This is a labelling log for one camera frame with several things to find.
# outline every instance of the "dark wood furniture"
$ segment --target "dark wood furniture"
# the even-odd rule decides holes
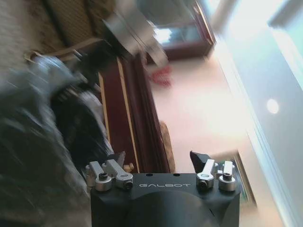
[[[117,59],[100,73],[109,140],[115,152],[126,152],[135,172],[170,172],[147,73],[144,54]]]
[[[207,56],[215,44],[215,38],[203,9],[197,1],[179,0],[178,2],[179,5],[174,8],[173,3],[167,3],[167,7],[178,13],[168,13],[167,18],[161,19],[158,19],[153,11],[161,9],[149,5],[154,2],[148,1],[149,4],[144,2],[139,4],[139,8],[141,7],[143,14],[155,24],[156,38],[170,61]],[[150,56],[147,60],[148,63],[153,63]]]

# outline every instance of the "beige floor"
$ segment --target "beige floor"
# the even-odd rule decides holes
[[[172,63],[172,86],[152,84],[158,117],[169,129],[177,171],[194,171],[189,152],[210,156],[238,149],[258,208],[241,208],[240,226],[283,226],[215,56]]]

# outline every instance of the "silver lever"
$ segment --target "silver lever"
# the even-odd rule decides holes
[[[232,176],[232,162],[225,161],[223,174],[219,177],[219,189],[227,192],[236,190],[236,179]]]
[[[113,159],[107,160],[102,164],[103,169],[116,179],[116,186],[122,189],[130,190],[133,187],[133,175],[127,173]]]
[[[214,160],[208,159],[203,171],[197,174],[196,184],[203,191],[213,188],[214,186],[214,176],[212,175],[213,167]]]
[[[86,184],[88,187],[95,187],[99,192],[105,192],[112,187],[112,178],[103,171],[99,162],[90,162],[86,166]]]

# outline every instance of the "white wall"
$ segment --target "white wall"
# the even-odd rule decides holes
[[[279,167],[282,184],[289,190],[294,209],[302,216],[303,181],[296,173],[302,171],[303,161],[303,91],[267,27],[267,20],[281,2],[239,0],[221,35]],[[296,29],[302,30],[301,19],[290,23],[290,31],[296,36]],[[270,98],[279,103],[276,115],[267,110]]]
[[[282,26],[303,56],[303,1],[298,4],[295,13],[282,23]]]

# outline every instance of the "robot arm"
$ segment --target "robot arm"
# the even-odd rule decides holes
[[[91,190],[92,226],[238,227],[240,191],[232,163],[225,161],[223,170],[216,171],[208,155],[191,152],[191,157],[200,160],[195,169],[202,172],[130,174],[114,160],[107,160],[102,165],[103,175],[111,176],[107,188],[100,184],[108,178],[94,174],[90,163],[96,177]]]

